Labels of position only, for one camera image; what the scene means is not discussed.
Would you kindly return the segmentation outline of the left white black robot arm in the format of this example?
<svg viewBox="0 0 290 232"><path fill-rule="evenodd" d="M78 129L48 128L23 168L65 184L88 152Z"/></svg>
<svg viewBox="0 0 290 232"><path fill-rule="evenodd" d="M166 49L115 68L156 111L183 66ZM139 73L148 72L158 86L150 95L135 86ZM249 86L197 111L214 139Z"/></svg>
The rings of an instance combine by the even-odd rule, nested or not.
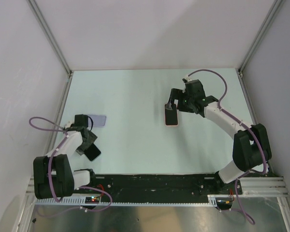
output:
<svg viewBox="0 0 290 232"><path fill-rule="evenodd" d="M56 125L55 132L64 134L61 142L44 156L33 161L34 193L37 199L53 198L60 202L72 196L76 189L87 193L97 189L92 169L72 170L69 159L74 153L85 155L93 161L101 151L94 144L97 136L92 132L94 120L88 115L75 115L74 121L65 127Z"/></svg>

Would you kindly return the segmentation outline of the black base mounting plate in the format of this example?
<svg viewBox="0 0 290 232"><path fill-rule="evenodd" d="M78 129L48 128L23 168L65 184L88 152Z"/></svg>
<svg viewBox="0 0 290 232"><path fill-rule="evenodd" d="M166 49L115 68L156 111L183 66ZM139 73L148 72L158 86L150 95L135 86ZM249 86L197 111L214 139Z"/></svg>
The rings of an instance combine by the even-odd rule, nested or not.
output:
<svg viewBox="0 0 290 232"><path fill-rule="evenodd" d="M89 189L75 193L94 193L93 188L103 186L109 195L102 200L150 200L154 202L188 202L207 195L243 193L239 181L224 184L216 174L97 174Z"/></svg>

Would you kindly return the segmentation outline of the translucent purple phone case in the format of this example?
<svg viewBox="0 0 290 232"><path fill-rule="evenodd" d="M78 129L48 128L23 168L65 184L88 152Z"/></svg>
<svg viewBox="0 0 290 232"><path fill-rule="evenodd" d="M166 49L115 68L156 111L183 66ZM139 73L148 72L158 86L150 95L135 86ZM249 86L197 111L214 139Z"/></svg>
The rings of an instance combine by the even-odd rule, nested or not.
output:
<svg viewBox="0 0 290 232"><path fill-rule="evenodd" d="M88 126L90 128L103 128L106 124L107 116L105 115L88 115Z"/></svg>

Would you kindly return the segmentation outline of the aluminium frame post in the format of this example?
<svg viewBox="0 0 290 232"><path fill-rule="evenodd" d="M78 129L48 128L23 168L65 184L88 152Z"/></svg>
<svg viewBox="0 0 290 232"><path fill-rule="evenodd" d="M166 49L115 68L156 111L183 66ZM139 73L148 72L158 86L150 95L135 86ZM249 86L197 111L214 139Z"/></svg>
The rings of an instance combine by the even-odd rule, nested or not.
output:
<svg viewBox="0 0 290 232"><path fill-rule="evenodd" d="M253 58L254 54L256 53L257 49L259 48L260 44L262 43L264 37L266 36L268 30L270 29L271 25L273 24L277 14L279 13L281 7L285 3L285 0L275 0L267 13L264 21L262 22L251 46L249 47L246 55L244 56L243 61L241 62L238 68L238 74L240 77L243 76L243 72L246 66L249 64L250 60Z"/></svg>
<svg viewBox="0 0 290 232"><path fill-rule="evenodd" d="M57 43L57 40L55 39L51 28L49 27L40 7L38 6L37 2L35 0L27 0L27 4L29 5L30 9L32 10L37 22L39 23L44 35L46 36L47 40L49 41L50 46L52 47L55 55L59 59L59 62L61 63L63 69L65 70L68 77L71 77L72 70L70 69L62 50L59 47L59 44Z"/></svg>

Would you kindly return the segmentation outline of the left aluminium frame post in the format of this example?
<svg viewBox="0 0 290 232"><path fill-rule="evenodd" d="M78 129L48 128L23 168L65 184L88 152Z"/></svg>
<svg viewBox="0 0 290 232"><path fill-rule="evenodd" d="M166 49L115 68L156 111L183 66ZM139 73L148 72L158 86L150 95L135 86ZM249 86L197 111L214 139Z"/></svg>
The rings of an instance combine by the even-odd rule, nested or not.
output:
<svg viewBox="0 0 290 232"><path fill-rule="evenodd" d="M30 9L32 10L37 22L39 23L44 35L46 36L47 40L49 41L50 46L52 47L55 55L59 59L59 62L61 63L63 69L65 70L68 77L71 77L72 70L70 69L62 50L59 47L59 44L57 43L57 40L55 39L51 28L49 27L40 7L38 6L37 2L35 0L27 0L27 4L29 5Z"/></svg>

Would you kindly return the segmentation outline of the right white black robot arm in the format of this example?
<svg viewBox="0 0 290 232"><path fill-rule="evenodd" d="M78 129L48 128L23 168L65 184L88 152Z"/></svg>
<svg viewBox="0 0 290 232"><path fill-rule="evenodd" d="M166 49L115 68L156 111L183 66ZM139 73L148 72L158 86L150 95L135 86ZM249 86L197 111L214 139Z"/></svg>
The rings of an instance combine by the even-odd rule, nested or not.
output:
<svg viewBox="0 0 290 232"><path fill-rule="evenodd" d="M193 113L202 116L225 131L233 140L232 160L216 173L214 189L220 194L231 188L231 182L256 172L261 165L261 174L266 173L267 161L271 159L271 149L264 125L252 125L236 118L221 106L221 101L214 96L206 96L199 80L184 79L183 90L171 89L165 104L165 124L178 124L178 112Z"/></svg>

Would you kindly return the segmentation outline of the right aluminium frame post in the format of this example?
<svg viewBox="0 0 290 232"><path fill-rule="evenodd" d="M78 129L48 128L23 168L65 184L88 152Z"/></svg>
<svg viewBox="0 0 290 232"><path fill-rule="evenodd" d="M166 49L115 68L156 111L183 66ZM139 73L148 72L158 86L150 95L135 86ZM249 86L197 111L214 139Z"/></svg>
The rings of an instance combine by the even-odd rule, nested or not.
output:
<svg viewBox="0 0 290 232"><path fill-rule="evenodd" d="M270 29L271 25L273 24L277 14L279 13L281 7L285 3L285 0L275 0L267 13L264 21L262 22L251 46L249 47L246 55L244 56L243 61L241 62L238 68L238 74L240 77L243 76L243 72L246 66L249 64L250 60L253 58L254 54L256 53L257 49L259 48L260 44L262 43L264 37L266 36L268 30Z"/></svg>

